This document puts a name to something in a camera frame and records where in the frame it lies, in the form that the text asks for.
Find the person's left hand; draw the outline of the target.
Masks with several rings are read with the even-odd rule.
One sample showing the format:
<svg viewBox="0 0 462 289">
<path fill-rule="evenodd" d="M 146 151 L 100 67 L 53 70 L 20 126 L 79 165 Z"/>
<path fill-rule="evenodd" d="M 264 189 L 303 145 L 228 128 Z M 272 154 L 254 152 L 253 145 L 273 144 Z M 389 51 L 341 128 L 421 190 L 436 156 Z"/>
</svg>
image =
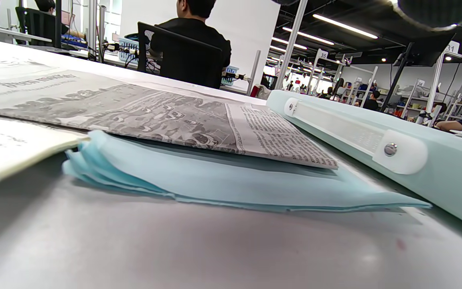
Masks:
<svg viewBox="0 0 462 289">
<path fill-rule="evenodd" d="M 398 0 L 396 11 L 411 22 L 431 29 L 462 24 L 462 0 Z"/>
</svg>

